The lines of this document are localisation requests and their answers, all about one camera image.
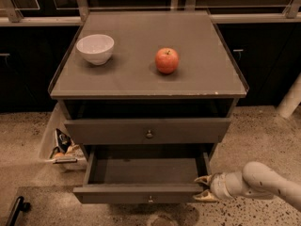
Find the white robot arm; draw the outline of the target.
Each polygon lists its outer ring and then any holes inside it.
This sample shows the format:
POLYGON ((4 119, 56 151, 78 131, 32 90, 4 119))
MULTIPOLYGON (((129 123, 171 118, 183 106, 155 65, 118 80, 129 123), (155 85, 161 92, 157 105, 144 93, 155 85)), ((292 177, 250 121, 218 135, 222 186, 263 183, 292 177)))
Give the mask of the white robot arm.
POLYGON ((193 196, 198 202, 217 202, 235 197, 270 200, 277 196, 301 211, 301 185, 287 180, 260 162, 248 162, 235 172, 200 176, 195 182, 209 187, 193 196))

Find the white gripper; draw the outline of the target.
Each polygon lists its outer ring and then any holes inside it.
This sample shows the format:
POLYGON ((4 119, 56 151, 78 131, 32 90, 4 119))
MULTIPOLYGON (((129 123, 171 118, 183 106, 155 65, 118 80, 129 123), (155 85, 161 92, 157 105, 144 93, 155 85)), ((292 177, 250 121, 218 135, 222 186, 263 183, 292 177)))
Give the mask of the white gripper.
POLYGON ((197 184, 210 186, 201 193, 194 195, 193 199, 197 202, 218 202, 219 200, 229 200, 232 196, 227 188, 230 181, 230 174, 226 172, 212 175, 203 175, 194 180, 197 184))

